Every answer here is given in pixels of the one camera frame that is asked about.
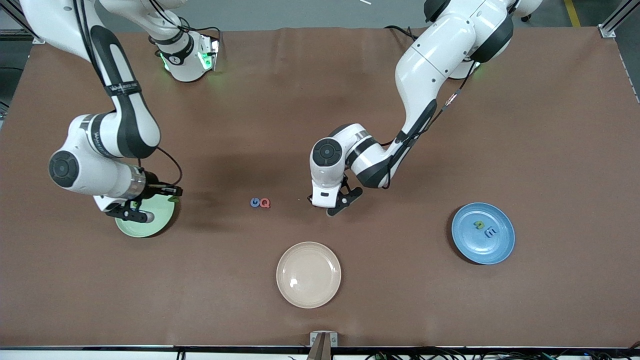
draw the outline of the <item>metal frame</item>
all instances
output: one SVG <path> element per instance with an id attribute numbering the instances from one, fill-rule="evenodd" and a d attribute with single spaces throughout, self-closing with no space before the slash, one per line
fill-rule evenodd
<path id="1" fill-rule="evenodd" d="M 44 42 L 38 38 L 38 35 L 33 32 L 31 27 L 29 27 L 29 23 L 24 17 L 24 12 L 18 0 L 0 0 L 0 9 L 4 10 L 18 25 L 22 26 L 21 30 L 0 29 L 0 40 L 29 40 L 33 38 L 34 43 L 44 44 Z"/>
<path id="2" fill-rule="evenodd" d="M 616 37 L 615 29 L 638 7 L 640 0 L 623 0 L 607 20 L 598 25 L 603 38 Z"/>

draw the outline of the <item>gray floor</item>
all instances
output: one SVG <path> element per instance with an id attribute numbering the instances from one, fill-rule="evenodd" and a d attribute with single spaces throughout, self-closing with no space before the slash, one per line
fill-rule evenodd
<path id="1" fill-rule="evenodd" d="M 343 27 L 382 28 L 386 25 L 425 26 L 424 0 L 190 0 L 175 12 L 194 27 L 217 26 L 223 31 L 270 30 L 279 28 Z M 583 26 L 602 22 L 620 0 L 573 0 Z M 141 31 L 128 20 L 98 6 L 105 25 L 115 32 Z M 522 26 L 571 26 L 564 0 L 544 0 L 532 19 Z M 6 14 L 0 12 L 0 29 L 13 28 Z M 616 31 L 618 45 L 631 79 L 640 84 L 640 11 Z M 31 44 L 0 41 L 0 67 L 23 68 Z M 10 104 L 20 72 L 0 69 L 0 101 Z"/>

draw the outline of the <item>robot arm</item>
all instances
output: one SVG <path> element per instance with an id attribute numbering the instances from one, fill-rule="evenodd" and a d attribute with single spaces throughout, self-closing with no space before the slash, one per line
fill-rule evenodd
<path id="1" fill-rule="evenodd" d="M 327 214 L 333 216 L 357 199 L 362 189 L 346 185 L 344 172 L 349 168 L 363 186 L 387 188 L 404 157 L 431 125 L 444 81 L 458 67 L 470 74 L 474 62 L 491 60 L 509 44 L 513 34 L 509 9 L 517 5 L 515 0 L 427 0 L 425 15 L 433 25 L 396 67 L 396 86 L 406 112 L 402 129 L 386 149 L 360 124 L 340 126 L 320 139 L 309 157 L 311 203 L 328 208 Z M 343 186 L 347 194 L 341 192 Z"/>
<path id="2" fill-rule="evenodd" d="M 94 64 L 115 111 L 81 115 L 49 162 L 49 175 L 62 188 L 93 195 L 113 217 L 151 222 L 153 214 L 131 209 L 155 194 L 182 195 L 141 168 L 117 158 L 147 158 L 160 142 L 160 130 L 116 36 L 95 13 L 92 0 L 22 0 L 32 28 L 48 43 Z"/>
<path id="3" fill-rule="evenodd" d="M 218 54 L 218 39 L 182 26 L 169 9 L 187 0 L 100 0 L 105 9 L 143 28 L 160 49 L 165 68 L 179 81 L 201 78 L 212 70 Z"/>

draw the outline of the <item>white plate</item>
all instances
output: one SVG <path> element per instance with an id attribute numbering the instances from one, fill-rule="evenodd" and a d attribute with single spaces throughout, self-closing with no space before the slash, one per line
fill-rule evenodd
<path id="1" fill-rule="evenodd" d="M 282 296 L 303 309 L 325 305 L 338 292 L 342 270 L 328 247 L 307 241 L 285 251 L 276 271 Z"/>

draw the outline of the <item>blue plate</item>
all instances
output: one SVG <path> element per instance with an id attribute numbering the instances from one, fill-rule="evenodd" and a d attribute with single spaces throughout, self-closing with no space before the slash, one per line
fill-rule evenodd
<path id="1" fill-rule="evenodd" d="M 453 217 L 453 242 L 469 260 L 493 265 L 511 255 L 516 233 L 499 208 L 483 202 L 463 206 Z"/>

